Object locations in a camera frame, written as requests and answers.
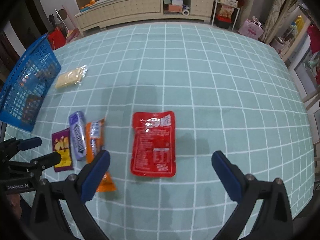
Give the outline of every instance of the table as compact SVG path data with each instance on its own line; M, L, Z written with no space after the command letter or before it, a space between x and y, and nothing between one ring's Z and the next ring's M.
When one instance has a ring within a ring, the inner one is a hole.
M118 188L97 193L87 207L113 239L212 239L231 215L231 202L210 158L222 150L243 173L284 180L293 217L312 197L313 147L307 113L276 51L238 34L194 24L138 24L104 31L55 51L65 72L88 71L79 86L46 96L33 132L8 126L6 138L40 136L42 145L17 160L51 152L51 134L82 110L106 118L109 171ZM132 113L172 110L177 173L142 178L129 170ZM45 171L50 181L78 173ZM24 194L31 203L34 192ZM243 235L250 232L259 202ZM63 209L76 236L68 208Z

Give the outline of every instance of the purple candy bar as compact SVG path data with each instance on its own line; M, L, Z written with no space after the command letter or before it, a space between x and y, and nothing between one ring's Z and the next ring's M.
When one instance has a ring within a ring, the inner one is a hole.
M69 116L72 152L78 161L82 161L87 154L85 144L85 120L82 111L77 111Z

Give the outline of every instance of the tape roll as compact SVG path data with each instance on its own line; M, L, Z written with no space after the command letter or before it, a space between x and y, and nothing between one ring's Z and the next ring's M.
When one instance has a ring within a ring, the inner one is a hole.
M190 15L190 12L189 12L188 9L183 9L183 10L182 10L182 14L183 14L184 16L188 16L188 15Z

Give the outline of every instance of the red cloth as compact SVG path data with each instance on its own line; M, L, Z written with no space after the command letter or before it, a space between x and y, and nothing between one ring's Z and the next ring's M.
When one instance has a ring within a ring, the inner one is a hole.
M308 27L307 33L310 36L311 52L315 54L320 50L320 31L316 25L312 25Z

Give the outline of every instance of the screw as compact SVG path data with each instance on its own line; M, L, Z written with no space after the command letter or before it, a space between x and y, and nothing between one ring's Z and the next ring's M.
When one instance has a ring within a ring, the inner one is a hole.
M69 176L68 176L68 180L71 180L71 181L75 181L76 180L76 178L77 178L77 175L76 174L70 174Z
M41 179L41 180L40 180L40 185L44 185L44 184L46 184L47 182L49 182L47 179Z
M276 184L279 184L279 185L281 185L283 183L282 179L280 179L280 178L276 178L275 182L276 182Z
M246 174L245 176L247 178L247 180L254 180L255 176L253 176L252 174Z

